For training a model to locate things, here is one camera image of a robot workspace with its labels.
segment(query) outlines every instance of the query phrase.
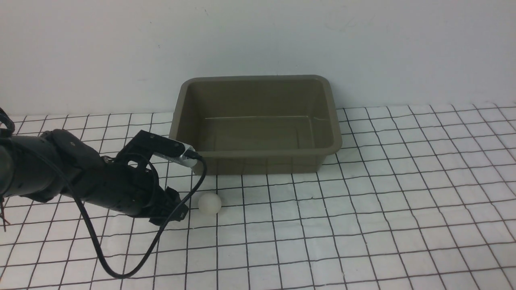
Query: white ball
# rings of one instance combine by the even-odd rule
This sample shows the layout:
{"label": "white ball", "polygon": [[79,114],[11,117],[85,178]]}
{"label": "white ball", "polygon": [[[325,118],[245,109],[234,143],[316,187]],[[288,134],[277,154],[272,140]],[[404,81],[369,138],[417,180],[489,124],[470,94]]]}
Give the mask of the white ball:
{"label": "white ball", "polygon": [[214,215],[220,211],[222,201],[213,192],[207,192],[199,198],[199,210],[206,215]]}

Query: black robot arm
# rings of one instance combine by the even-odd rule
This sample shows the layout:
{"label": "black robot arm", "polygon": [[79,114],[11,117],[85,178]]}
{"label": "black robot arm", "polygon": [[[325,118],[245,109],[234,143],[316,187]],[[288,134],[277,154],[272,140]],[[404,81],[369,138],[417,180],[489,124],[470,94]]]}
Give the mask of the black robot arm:
{"label": "black robot arm", "polygon": [[[140,131],[115,157],[100,157],[97,151],[65,130],[45,132],[39,137],[13,136],[14,123],[0,108],[0,207],[4,197],[23,196],[47,202],[58,194],[73,198],[104,270],[114,278],[134,275],[144,265],[171,220],[182,220],[185,203],[204,181],[206,162],[181,142]],[[182,200],[177,191],[159,186],[150,158],[161,156],[184,166],[202,163],[203,174]],[[83,202],[93,203],[132,217],[149,218],[159,225],[147,252],[131,271],[114,272],[107,264],[97,234]]]}
{"label": "black robot arm", "polygon": [[[150,218],[155,225],[161,225],[181,199],[174,189],[159,186],[147,168],[149,159],[157,154],[172,160],[182,158],[183,163],[196,162],[184,156],[187,150],[183,143],[145,131],[140,131],[116,158],[100,157],[65,130],[44,132],[40,137],[12,136],[11,141],[18,146],[6,147],[10,152],[3,164],[16,170],[2,178],[0,188],[7,188],[4,197],[23,196],[43,203],[59,193],[72,197],[63,180],[21,146],[29,147],[59,167],[81,200],[131,217]],[[182,205],[171,220],[183,220],[187,212],[188,207]]]}

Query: brown plastic tub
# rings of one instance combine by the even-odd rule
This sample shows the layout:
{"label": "brown plastic tub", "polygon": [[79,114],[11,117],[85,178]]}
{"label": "brown plastic tub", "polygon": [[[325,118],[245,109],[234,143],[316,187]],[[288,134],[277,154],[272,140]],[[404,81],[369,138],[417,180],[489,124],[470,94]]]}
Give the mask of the brown plastic tub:
{"label": "brown plastic tub", "polygon": [[330,84],[317,75],[188,80],[170,138],[192,145],[208,175],[316,172],[342,146]]}

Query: wire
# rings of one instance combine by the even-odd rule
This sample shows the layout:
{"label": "wire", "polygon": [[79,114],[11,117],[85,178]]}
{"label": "wire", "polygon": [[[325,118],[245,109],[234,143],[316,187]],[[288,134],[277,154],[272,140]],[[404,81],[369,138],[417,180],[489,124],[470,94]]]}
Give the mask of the wire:
{"label": "wire", "polygon": [[[163,234],[163,231],[165,230],[165,227],[167,226],[168,222],[172,219],[175,212],[191,198],[191,196],[197,191],[197,189],[199,189],[202,182],[204,181],[204,178],[206,177],[206,172],[207,172],[206,161],[202,158],[202,156],[200,156],[199,154],[197,154],[195,152],[190,153],[189,156],[191,158],[197,159],[202,163],[203,171],[202,171],[201,178],[199,178],[199,181],[197,181],[197,184],[185,196],[185,198],[182,199],[181,202],[172,210],[170,215],[165,219],[163,224],[159,227],[159,230],[157,231],[156,236],[152,240],[151,245],[149,246],[149,249],[147,250],[147,252],[143,256],[143,258],[141,259],[140,263],[138,263],[138,265],[136,265],[136,267],[133,270],[131,270],[130,272],[125,273],[125,274],[119,274],[119,273],[116,273],[115,271],[113,271],[111,269],[111,267],[107,264],[106,257],[104,256],[104,253],[102,252],[102,248],[100,246],[99,239],[97,238],[95,228],[93,227],[93,224],[91,223],[88,212],[86,211],[86,208],[84,207],[80,198],[77,197],[77,194],[75,193],[75,190],[73,189],[73,185],[70,183],[70,181],[68,180],[66,175],[59,169],[59,167],[57,167],[52,161],[48,160],[45,156],[39,154],[38,152],[36,152],[22,144],[17,144],[17,146],[19,148],[25,150],[26,152],[32,154],[34,157],[43,161],[64,181],[64,183],[68,187],[68,190],[70,191],[70,194],[73,197],[73,200],[75,201],[75,204],[79,208],[80,214],[83,216],[84,223],[86,224],[86,228],[88,229],[91,241],[93,243],[93,247],[95,248],[97,258],[99,259],[99,262],[102,265],[102,268],[104,268],[106,273],[108,273],[110,276],[112,276],[113,278],[117,278],[117,279],[129,278],[129,277],[133,276],[134,274],[136,274],[142,268],[142,266],[145,264],[145,262],[151,255],[151,252],[154,249],[154,247],[156,246],[157,242],[159,241],[159,237],[161,237],[161,234]],[[148,165],[151,167],[151,170],[153,172],[153,177],[154,177],[154,185],[157,186],[157,182],[156,182],[157,171],[148,159],[146,159],[145,157],[144,157],[144,159],[146,160]]]}

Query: table surface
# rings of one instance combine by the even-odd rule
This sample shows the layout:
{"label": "table surface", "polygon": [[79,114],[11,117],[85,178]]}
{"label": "table surface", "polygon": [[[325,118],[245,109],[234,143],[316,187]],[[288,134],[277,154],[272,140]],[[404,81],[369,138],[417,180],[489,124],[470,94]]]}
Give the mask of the table surface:
{"label": "table surface", "polygon": [[[99,265],[70,198],[9,198],[1,289],[514,289],[516,104],[338,109],[343,148],[310,174],[209,176],[143,269]],[[172,113],[16,116],[114,156]],[[190,169],[153,158],[184,196]],[[197,209],[220,195],[217,216]],[[87,204],[108,262],[132,269],[157,227]]]}

